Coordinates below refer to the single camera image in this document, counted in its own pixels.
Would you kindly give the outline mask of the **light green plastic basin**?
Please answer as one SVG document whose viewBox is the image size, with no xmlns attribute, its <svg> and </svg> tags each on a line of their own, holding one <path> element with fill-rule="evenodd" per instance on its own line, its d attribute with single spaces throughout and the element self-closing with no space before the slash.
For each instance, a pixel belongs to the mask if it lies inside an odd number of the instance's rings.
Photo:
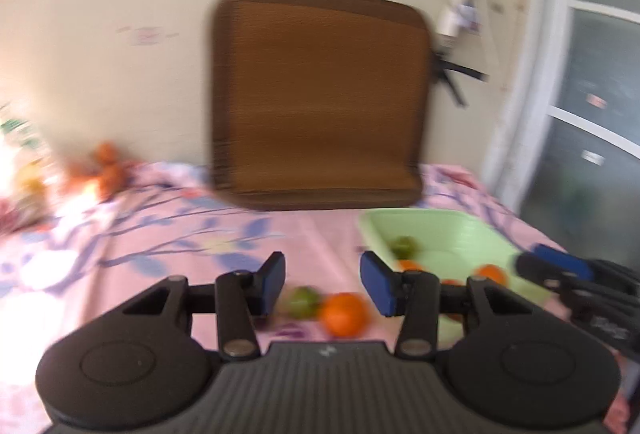
<svg viewBox="0 0 640 434">
<path fill-rule="evenodd" d="M 453 210 L 377 209 L 359 217 L 359 229 L 368 252 L 375 253 L 399 272 L 393 246 L 405 240 L 409 260 L 441 280 L 465 282 L 484 265 L 506 273 L 506 286 L 539 306 L 551 293 L 519 277 L 514 261 L 521 248 L 479 218 Z"/>
</svg>

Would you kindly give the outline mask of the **brown woven seat cushion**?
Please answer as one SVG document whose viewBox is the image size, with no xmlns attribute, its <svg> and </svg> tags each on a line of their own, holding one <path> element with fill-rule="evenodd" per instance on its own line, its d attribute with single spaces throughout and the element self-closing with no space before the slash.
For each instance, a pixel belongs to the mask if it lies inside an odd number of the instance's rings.
<svg viewBox="0 0 640 434">
<path fill-rule="evenodd" d="M 385 0 L 219 0 L 210 181 L 264 211 L 411 206 L 435 73 L 430 25 Z"/>
</svg>

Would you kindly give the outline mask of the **orange tangerine in basin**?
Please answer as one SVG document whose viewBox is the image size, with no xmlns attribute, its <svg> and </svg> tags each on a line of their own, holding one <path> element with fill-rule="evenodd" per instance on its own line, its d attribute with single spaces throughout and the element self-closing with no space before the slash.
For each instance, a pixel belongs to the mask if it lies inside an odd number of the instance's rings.
<svg viewBox="0 0 640 434">
<path fill-rule="evenodd" d="M 509 285 L 508 272 L 502 267 L 494 264 L 485 264 L 475 269 L 474 275 L 492 280 L 500 286 L 507 287 Z"/>
</svg>

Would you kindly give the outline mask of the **small orange in basin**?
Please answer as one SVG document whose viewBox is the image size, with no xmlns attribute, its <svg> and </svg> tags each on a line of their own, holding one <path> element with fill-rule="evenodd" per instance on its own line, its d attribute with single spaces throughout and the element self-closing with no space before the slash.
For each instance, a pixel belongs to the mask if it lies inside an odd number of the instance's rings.
<svg viewBox="0 0 640 434">
<path fill-rule="evenodd" d="M 400 260 L 398 264 L 404 272 L 425 272 L 425 268 L 415 261 Z"/>
</svg>

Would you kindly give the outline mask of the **clear plastic fruit bag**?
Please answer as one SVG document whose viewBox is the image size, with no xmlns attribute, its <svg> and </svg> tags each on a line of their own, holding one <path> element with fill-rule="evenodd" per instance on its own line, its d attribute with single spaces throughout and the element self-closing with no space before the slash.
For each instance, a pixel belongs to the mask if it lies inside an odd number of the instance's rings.
<svg viewBox="0 0 640 434">
<path fill-rule="evenodd" d="M 36 206 L 21 201 L 14 186 L 16 172 L 35 163 L 43 172 L 47 202 Z M 54 214 L 62 172 L 49 144 L 38 128 L 12 102 L 1 101 L 1 235 L 13 234 L 38 224 Z"/>
</svg>

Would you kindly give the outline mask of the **green lime fruit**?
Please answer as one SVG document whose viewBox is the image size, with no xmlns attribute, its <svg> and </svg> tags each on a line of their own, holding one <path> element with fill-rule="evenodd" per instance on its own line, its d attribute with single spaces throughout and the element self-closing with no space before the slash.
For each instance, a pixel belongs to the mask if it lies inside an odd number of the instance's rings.
<svg viewBox="0 0 640 434">
<path fill-rule="evenodd" d="M 294 320 L 315 320 L 322 300 L 321 293 L 314 287 L 292 287 L 285 293 L 282 310 Z"/>
</svg>

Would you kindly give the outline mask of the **orange tangerine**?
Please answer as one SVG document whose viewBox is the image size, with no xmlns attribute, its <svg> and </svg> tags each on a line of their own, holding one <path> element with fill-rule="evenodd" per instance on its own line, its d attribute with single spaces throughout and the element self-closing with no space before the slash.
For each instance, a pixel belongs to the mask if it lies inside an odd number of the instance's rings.
<svg viewBox="0 0 640 434">
<path fill-rule="evenodd" d="M 369 327 L 369 307 L 357 293 L 335 293 L 322 303 L 318 319 L 334 338 L 358 338 Z"/>
<path fill-rule="evenodd" d="M 508 272 L 502 267 L 494 264 L 485 264 L 475 269 L 474 275 L 492 280 L 500 286 L 507 287 L 509 285 Z"/>
</svg>

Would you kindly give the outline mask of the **pink deer print cloth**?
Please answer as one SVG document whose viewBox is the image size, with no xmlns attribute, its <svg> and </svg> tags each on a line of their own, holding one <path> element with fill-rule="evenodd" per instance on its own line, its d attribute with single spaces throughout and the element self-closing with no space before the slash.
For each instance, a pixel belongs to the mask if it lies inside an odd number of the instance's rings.
<svg viewBox="0 0 640 434">
<path fill-rule="evenodd" d="M 361 290 L 367 249 L 355 210 L 257 212 L 229 206 L 199 168 L 149 163 L 111 202 L 85 197 L 1 237 L 1 428 L 49 424 L 35 389 L 43 352 L 77 327 L 167 276 L 209 284 L 280 251 L 286 281 L 332 294 Z"/>
</svg>

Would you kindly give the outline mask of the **white framed glass door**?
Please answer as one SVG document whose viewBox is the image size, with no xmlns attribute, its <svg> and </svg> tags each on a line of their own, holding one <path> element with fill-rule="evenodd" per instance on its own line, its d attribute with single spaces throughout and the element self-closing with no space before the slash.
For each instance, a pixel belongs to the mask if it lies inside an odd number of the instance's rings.
<svg viewBox="0 0 640 434">
<path fill-rule="evenodd" d="M 544 0 L 500 201 L 565 250 L 639 265 L 639 0 Z"/>
</svg>

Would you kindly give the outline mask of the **orange fruits near wall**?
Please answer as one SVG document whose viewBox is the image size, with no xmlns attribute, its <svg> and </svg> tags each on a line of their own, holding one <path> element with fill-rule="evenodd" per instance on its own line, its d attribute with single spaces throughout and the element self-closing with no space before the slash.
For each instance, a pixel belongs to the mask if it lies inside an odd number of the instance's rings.
<svg viewBox="0 0 640 434">
<path fill-rule="evenodd" d="M 112 142 L 100 142 L 85 159 L 66 162 L 63 194 L 88 197 L 91 203 L 110 201 L 129 186 L 133 167 Z"/>
</svg>

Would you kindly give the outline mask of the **green lime in basin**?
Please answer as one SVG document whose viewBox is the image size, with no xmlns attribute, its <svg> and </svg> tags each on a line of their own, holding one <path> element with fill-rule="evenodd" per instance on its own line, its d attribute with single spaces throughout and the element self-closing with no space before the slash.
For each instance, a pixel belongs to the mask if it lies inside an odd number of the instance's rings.
<svg viewBox="0 0 640 434">
<path fill-rule="evenodd" d="M 398 261 L 413 261 L 419 251 L 419 243 L 410 236 L 400 236 L 390 242 L 390 252 Z"/>
</svg>

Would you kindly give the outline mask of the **yellow fruit in bag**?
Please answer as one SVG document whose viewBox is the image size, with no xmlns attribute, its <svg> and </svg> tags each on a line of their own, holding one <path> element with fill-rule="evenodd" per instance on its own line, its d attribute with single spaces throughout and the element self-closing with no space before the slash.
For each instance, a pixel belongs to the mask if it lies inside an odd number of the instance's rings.
<svg viewBox="0 0 640 434">
<path fill-rule="evenodd" d="M 38 164 L 23 165 L 15 174 L 14 186 L 21 201 L 44 206 L 47 202 L 47 186 Z"/>
</svg>

